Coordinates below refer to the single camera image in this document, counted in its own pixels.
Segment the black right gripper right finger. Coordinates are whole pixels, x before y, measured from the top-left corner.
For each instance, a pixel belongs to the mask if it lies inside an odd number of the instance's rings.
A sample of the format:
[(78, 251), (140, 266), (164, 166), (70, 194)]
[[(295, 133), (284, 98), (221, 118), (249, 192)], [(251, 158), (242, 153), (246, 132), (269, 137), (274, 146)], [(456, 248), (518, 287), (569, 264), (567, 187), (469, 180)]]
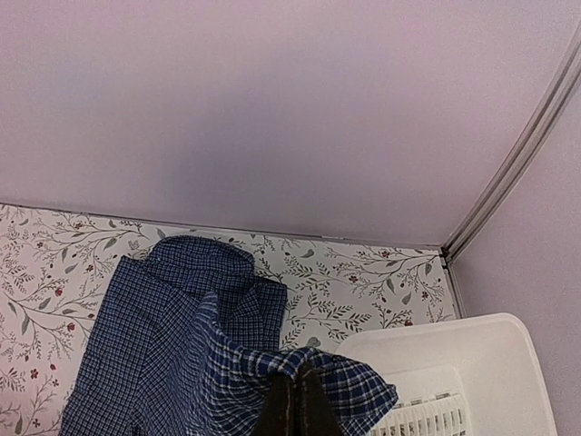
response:
[(294, 382), (294, 434), (300, 436), (343, 436), (344, 431), (331, 408), (319, 375), (310, 363), (300, 367)]

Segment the blue checked long sleeve shirt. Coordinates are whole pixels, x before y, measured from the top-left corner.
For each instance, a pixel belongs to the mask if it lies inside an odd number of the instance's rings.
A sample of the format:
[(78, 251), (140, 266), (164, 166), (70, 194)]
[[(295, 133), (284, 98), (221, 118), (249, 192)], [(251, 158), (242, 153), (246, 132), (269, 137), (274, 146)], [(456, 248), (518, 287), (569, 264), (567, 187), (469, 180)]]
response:
[(288, 291), (251, 254), (193, 236), (123, 258), (64, 408), (63, 435), (257, 435), (271, 387), (310, 363), (344, 435), (364, 435), (397, 403), (365, 363), (279, 346)]

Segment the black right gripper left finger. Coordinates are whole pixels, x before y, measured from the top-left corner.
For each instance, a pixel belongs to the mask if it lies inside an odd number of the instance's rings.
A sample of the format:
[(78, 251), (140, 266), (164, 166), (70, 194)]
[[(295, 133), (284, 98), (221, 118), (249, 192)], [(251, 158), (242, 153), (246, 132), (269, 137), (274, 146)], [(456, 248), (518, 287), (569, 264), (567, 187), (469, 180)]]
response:
[(297, 392), (294, 380), (283, 374), (271, 377), (271, 387), (256, 421), (259, 436), (297, 435)]

